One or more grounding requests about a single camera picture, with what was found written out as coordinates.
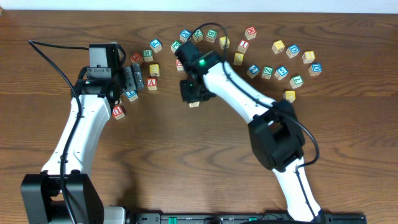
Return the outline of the yellow C block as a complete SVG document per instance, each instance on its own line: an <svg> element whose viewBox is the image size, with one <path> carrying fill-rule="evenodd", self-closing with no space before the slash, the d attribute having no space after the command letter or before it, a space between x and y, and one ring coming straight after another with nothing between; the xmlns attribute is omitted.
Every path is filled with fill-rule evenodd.
<svg viewBox="0 0 398 224"><path fill-rule="evenodd" d="M199 102L199 101L192 102L192 103L189 103L189 104L188 104L188 106L189 106L190 108L196 108L196 107L199 107L199 105L200 105L200 102Z"/></svg>

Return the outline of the blue 5 block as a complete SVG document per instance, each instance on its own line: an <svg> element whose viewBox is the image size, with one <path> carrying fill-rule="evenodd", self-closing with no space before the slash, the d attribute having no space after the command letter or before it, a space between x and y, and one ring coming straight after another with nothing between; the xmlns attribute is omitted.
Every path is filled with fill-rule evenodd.
<svg viewBox="0 0 398 224"><path fill-rule="evenodd" d="M285 78L288 75L289 71L284 67L281 66L278 69L275 70L275 77L278 80L282 80L283 78Z"/></svg>

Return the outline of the yellow block lower right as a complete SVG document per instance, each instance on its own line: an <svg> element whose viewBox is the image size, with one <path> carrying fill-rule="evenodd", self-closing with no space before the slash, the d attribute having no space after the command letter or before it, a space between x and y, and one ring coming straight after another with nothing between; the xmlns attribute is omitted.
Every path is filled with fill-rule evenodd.
<svg viewBox="0 0 398 224"><path fill-rule="evenodd" d="M296 100L296 94L293 90L287 90L284 92L283 97L290 103L293 103Z"/></svg>

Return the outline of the blue X block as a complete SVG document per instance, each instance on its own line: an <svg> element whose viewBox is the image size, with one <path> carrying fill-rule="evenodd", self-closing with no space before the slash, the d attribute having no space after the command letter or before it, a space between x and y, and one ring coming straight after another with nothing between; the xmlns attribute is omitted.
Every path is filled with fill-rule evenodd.
<svg viewBox="0 0 398 224"><path fill-rule="evenodd" d="M189 31L189 30L187 30L187 29L184 29L183 31L181 31L181 33L180 33L180 40L184 43L184 42L186 42L188 39L189 39L189 37L191 36L191 32Z"/></svg>

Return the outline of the red U block centre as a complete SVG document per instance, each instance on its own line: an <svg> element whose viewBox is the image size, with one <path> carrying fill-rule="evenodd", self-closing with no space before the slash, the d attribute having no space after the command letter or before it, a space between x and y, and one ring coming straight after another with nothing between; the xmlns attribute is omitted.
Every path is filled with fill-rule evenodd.
<svg viewBox="0 0 398 224"><path fill-rule="evenodd" d="M176 68L178 71L184 71L183 64L179 59L176 59Z"/></svg>

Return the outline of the blue D block upper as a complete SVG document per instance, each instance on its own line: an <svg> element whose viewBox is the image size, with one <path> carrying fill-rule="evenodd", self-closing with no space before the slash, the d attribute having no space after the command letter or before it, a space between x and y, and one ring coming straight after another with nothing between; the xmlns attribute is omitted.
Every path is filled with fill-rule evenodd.
<svg viewBox="0 0 398 224"><path fill-rule="evenodd" d="M286 50L286 54L289 58L294 58L295 56L297 56L299 54L299 52L300 52L300 48L295 44L287 47L287 50Z"/></svg>

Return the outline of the blue T block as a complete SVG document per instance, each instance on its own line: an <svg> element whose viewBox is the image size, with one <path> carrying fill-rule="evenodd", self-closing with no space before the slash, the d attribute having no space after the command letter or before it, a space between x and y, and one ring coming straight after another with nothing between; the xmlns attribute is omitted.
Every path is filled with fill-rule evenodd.
<svg viewBox="0 0 398 224"><path fill-rule="evenodd" d="M126 91L126 92L125 92L125 95L126 95L127 99L128 99L130 102L133 102L133 101L135 101L136 99L138 99L138 95L137 95L137 92L136 92L136 91Z"/></svg>

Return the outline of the yellow block top centre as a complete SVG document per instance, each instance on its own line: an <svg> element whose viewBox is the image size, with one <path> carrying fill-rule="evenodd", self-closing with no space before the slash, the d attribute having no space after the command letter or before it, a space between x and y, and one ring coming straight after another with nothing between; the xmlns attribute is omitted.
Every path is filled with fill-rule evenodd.
<svg viewBox="0 0 398 224"><path fill-rule="evenodd" d="M230 40L227 36L222 36L219 38L219 44L221 49L227 49L230 46Z"/></svg>

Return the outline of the red I block right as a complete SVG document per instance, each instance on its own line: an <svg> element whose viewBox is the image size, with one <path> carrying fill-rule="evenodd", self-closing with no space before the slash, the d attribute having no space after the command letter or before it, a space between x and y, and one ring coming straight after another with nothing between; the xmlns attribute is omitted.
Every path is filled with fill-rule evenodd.
<svg viewBox="0 0 398 224"><path fill-rule="evenodd" d="M238 52L241 52L242 54L245 54L247 49L249 47L249 42L246 40L241 40L239 45L238 45Z"/></svg>

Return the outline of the blue D block right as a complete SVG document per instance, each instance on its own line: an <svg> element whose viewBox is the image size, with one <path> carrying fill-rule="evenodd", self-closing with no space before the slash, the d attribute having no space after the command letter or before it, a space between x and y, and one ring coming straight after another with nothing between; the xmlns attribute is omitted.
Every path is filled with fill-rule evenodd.
<svg viewBox="0 0 398 224"><path fill-rule="evenodd" d="M317 75L321 74L322 71L323 71L323 68L320 63L313 63L308 68L308 72L309 72L310 76L317 76Z"/></svg>

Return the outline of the green F block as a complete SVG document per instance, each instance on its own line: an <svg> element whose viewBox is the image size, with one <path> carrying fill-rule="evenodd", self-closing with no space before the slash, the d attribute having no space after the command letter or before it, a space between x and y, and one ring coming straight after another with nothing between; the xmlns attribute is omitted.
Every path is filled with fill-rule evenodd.
<svg viewBox="0 0 398 224"><path fill-rule="evenodd" d="M181 45L182 45L181 42L179 42L179 41L177 41L177 40L173 41L172 44L170 45L171 51L172 51L173 53L175 53L175 52L177 51L177 49L178 49Z"/></svg>

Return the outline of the yellow block left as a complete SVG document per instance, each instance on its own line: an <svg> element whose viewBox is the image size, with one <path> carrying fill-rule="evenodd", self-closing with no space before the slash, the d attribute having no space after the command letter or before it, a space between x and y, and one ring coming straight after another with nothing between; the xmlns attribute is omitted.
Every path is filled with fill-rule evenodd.
<svg viewBox="0 0 398 224"><path fill-rule="evenodd" d="M160 76L160 67L159 64L151 64L149 65L150 76L159 77Z"/></svg>

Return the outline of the yellow O block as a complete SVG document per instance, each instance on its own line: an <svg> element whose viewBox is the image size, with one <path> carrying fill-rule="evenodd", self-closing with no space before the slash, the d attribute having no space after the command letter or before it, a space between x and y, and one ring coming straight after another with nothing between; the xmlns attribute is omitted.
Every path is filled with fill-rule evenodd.
<svg viewBox="0 0 398 224"><path fill-rule="evenodd" d="M234 65L242 65L243 64L243 59L244 59L244 54L235 53L233 64Z"/></svg>

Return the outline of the green N block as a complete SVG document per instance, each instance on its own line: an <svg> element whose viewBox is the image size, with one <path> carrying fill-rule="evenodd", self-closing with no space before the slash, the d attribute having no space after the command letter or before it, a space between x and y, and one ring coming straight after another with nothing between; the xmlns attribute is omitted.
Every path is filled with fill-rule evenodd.
<svg viewBox="0 0 398 224"><path fill-rule="evenodd" d="M203 32L202 32L200 29L197 29L197 30L193 33L192 39L193 39L195 42L200 42L200 41L202 41L202 40L203 40Z"/></svg>

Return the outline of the red E block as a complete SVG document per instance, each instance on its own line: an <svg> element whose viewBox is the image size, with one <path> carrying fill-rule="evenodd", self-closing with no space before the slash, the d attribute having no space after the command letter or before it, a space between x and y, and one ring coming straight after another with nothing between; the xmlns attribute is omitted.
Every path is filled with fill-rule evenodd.
<svg viewBox="0 0 398 224"><path fill-rule="evenodd" d="M138 66L141 66L144 63L144 58L141 54L139 53L134 53L131 57L130 60L132 64L138 64Z"/></svg>

